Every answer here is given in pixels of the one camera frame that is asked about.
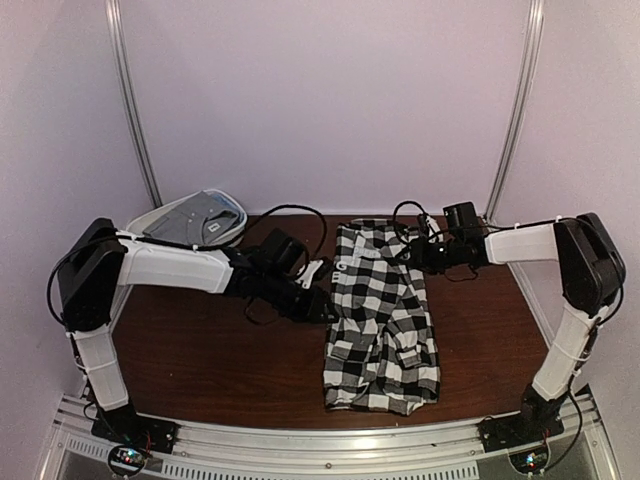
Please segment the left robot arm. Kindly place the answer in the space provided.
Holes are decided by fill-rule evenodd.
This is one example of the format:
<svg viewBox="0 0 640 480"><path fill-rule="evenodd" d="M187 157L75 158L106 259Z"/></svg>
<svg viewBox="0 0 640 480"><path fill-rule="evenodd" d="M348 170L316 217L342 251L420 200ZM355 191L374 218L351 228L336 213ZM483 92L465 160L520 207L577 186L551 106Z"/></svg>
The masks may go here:
<svg viewBox="0 0 640 480"><path fill-rule="evenodd" d="M94 220L53 267L46 288L57 288L61 306L49 309L70 337L92 387L106 429L123 444L137 442L144 424L133 406L109 325L115 293L133 285L198 290L259 299L298 323L325 323L329 296L318 281L327 259L281 229L257 246L233 242L187 245L120 231L107 218Z"/></svg>

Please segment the black white plaid shirt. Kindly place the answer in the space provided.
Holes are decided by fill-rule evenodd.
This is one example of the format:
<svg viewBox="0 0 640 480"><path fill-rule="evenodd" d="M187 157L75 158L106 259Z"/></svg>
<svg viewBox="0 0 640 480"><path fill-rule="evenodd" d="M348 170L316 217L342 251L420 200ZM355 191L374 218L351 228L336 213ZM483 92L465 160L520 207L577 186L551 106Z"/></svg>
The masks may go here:
<svg viewBox="0 0 640 480"><path fill-rule="evenodd" d="M440 398L441 371L424 275L386 219L336 231L323 390L329 410L409 416Z"/></svg>

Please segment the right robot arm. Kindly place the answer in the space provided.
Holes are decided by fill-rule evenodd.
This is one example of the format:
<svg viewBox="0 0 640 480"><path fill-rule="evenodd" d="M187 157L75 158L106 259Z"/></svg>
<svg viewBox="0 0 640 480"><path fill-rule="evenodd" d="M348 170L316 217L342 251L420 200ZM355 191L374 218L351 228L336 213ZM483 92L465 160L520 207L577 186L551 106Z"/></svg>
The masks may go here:
<svg viewBox="0 0 640 480"><path fill-rule="evenodd" d="M480 220L471 202L450 205L443 213L446 226L441 231L431 230L426 215L419 215L417 234L404 240L401 254L410 267L429 275L444 275L460 265L472 272L516 263L553 262L558 267L560 325L512 423L519 440L533 441L556 417L599 330L620 308L626 266L595 213L511 226Z"/></svg>

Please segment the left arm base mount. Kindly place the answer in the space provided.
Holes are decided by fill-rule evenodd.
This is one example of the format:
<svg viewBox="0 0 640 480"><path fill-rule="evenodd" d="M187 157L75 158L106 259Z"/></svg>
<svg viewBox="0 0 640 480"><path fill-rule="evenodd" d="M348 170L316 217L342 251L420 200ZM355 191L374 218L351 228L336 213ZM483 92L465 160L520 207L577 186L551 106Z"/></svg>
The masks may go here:
<svg viewBox="0 0 640 480"><path fill-rule="evenodd" d="M91 434L118 444L135 446L144 451L171 454L178 433L178 425L134 414L108 414L93 422Z"/></svg>

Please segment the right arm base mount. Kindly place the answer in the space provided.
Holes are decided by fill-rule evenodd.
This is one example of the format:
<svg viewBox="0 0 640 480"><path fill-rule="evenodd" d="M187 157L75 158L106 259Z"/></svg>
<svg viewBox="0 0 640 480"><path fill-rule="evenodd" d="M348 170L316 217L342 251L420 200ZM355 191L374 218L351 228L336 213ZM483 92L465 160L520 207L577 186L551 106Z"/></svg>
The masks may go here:
<svg viewBox="0 0 640 480"><path fill-rule="evenodd" d="M526 421L521 414L485 417L477 424L477 428L486 453L542 443L550 436L564 432L564 425L559 418L536 423Z"/></svg>

